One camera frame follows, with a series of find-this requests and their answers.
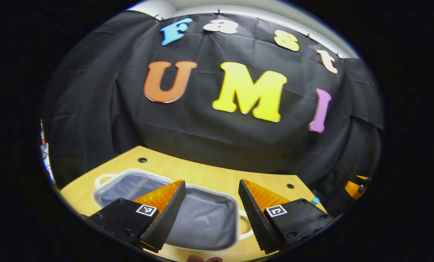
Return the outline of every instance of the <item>fingertip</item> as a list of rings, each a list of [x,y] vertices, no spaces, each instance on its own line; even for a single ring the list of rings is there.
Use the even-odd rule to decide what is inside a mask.
[[[205,262],[202,257],[199,257],[198,255],[189,255],[186,258],[186,262]]]
[[[223,262],[223,259],[221,257],[211,257],[207,259],[206,262]]]

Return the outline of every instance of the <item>container handle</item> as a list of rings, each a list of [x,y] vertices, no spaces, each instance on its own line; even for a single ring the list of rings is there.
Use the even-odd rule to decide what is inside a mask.
[[[246,220],[247,220],[247,214],[246,214],[246,212],[245,212],[244,210],[241,210],[241,209],[240,209],[240,216],[245,217]],[[247,231],[247,232],[244,233],[244,234],[240,234],[240,236],[238,237],[238,240],[243,240],[243,239],[245,239],[245,238],[248,238],[248,237],[250,237],[252,234],[254,234],[254,231],[252,231],[252,228],[251,228],[250,231]]]
[[[100,175],[100,176],[97,177],[96,180],[94,181],[94,186],[96,187],[96,189],[99,189],[100,186],[101,186],[100,181],[101,181],[103,178],[110,178],[109,180],[107,180],[107,182],[108,182],[108,181],[110,181],[112,178],[115,178],[115,177],[117,177],[117,176],[118,176],[118,174],[103,174],[103,175]]]

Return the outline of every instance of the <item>table surface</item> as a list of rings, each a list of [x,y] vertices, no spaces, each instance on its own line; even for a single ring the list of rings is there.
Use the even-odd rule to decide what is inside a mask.
[[[138,161],[139,158],[146,158],[147,162],[140,163]],[[168,156],[141,146],[137,146],[92,169],[65,186],[60,193],[77,212],[90,216],[101,209],[92,197],[95,190],[95,179],[103,174],[119,174],[130,168],[149,171],[168,177],[172,179],[172,181],[183,179],[186,184],[196,184],[208,189],[227,193],[238,201],[239,209],[242,210],[244,210],[244,207],[238,195],[240,179],[247,179],[264,186],[290,200],[300,198],[311,200],[314,198],[312,192],[296,175],[252,173],[208,166],[206,164],[199,164]],[[294,188],[288,188],[287,184],[292,184]],[[322,204],[317,204],[317,207],[325,211]],[[246,219],[241,219],[240,232],[245,233],[249,230],[249,222]],[[151,253],[179,262],[185,262],[188,255],[199,255],[204,258],[204,260],[210,257],[221,257],[224,262],[246,261],[266,256],[265,252],[259,249],[254,235],[240,240],[233,247],[225,250],[192,251],[165,244],[158,254],[154,252]]]

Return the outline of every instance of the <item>orange object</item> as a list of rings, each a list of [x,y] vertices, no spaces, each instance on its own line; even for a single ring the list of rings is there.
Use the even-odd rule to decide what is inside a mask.
[[[368,178],[367,177],[363,177],[363,176],[358,176],[358,175],[356,175],[357,177],[359,177],[360,179],[362,179],[362,180],[367,180]]]
[[[346,186],[345,186],[345,190],[346,190],[346,192],[348,192],[348,194],[352,197],[352,198],[354,198],[354,200],[358,200],[358,199],[360,199],[363,195],[364,195],[364,193],[365,193],[365,190],[363,191],[363,192],[359,192],[359,188],[360,188],[361,186],[360,185],[358,185],[358,184],[356,184],[356,183],[353,183],[353,182],[351,182],[351,181],[348,181],[348,183],[346,184]]]
[[[157,207],[157,210],[159,211],[159,214],[157,214],[155,217],[155,219],[157,219],[157,217],[159,217],[162,213],[163,209],[167,206],[173,194],[175,194],[176,189],[182,181],[183,180],[181,179],[171,184],[167,184],[166,186],[162,186],[161,188],[155,189],[154,191],[135,199],[134,202]]]
[[[178,68],[175,82],[168,91],[160,88],[165,69],[169,68],[171,63],[166,61],[157,61],[149,64],[149,73],[144,83],[144,94],[152,101],[171,103],[180,99],[186,89],[189,74],[197,64],[191,61],[179,61],[175,64]]]
[[[267,207],[274,207],[290,202],[290,200],[280,196],[275,192],[270,191],[269,189],[266,189],[263,186],[259,186],[258,184],[248,181],[246,179],[243,179],[243,181],[251,192],[252,196],[254,197],[254,200],[262,213],[264,213],[264,210]]]

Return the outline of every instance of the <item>white wall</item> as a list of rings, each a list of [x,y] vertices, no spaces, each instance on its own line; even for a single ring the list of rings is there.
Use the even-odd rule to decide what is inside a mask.
[[[152,16],[159,14],[159,19],[193,13],[215,13],[218,9],[222,13],[247,15],[275,22],[305,35],[309,33],[312,39],[334,53],[338,52],[340,57],[358,57],[344,40],[312,15],[278,0],[147,0],[129,8]]]

